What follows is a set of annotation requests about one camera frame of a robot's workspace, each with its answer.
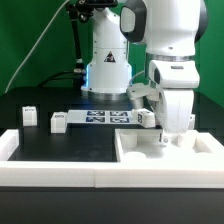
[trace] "green wall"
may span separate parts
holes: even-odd
[[[207,0],[209,28],[197,43],[196,63],[202,93],[224,107],[224,1]],[[0,94],[17,67],[32,48],[62,0],[0,1]],[[84,62],[91,60],[91,23],[79,24]],[[131,45],[129,62],[133,73],[144,68],[143,45]],[[48,76],[75,66],[75,51],[70,21],[65,10],[58,15],[34,54],[18,74],[12,88],[36,86]],[[60,83],[71,86],[71,82]]]

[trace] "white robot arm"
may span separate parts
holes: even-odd
[[[121,11],[120,28],[131,42],[144,42],[145,76],[149,85],[127,89],[135,109],[146,96],[155,117],[167,133],[189,128],[194,94],[199,85],[195,40],[207,23],[203,0],[128,0]]]

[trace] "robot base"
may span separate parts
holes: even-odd
[[[82,96],[90,97],[97,100],[121,101],[127,99],[126,93],[97,93],[81,89]]]

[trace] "small white box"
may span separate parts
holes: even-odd
[[[67,129],[67,115],[65,112],[55,112],[51,118],[51,133],[65,133]]]
[[[23,126],[37,126],[36,107],[23,107]]]
[[[143,108],[132,110],[134,119],[145,128],[153,128],[156,126],[155,115],[153,112]]]

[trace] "white platform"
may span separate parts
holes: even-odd
[[[122,147],[121,132],[116,130],[117,163],[16,162],[3,156],[0,186],[224,188],[224,149],[210,134],[197,134],[193,148],[181,150],[175,139],[159,146],[156,130],[137,130],[135,151],[146,158],[133,160],[125,159],[130,150]],[[0,138],[0,154],[11,155],[17,141],[18,131],[7,131]]]

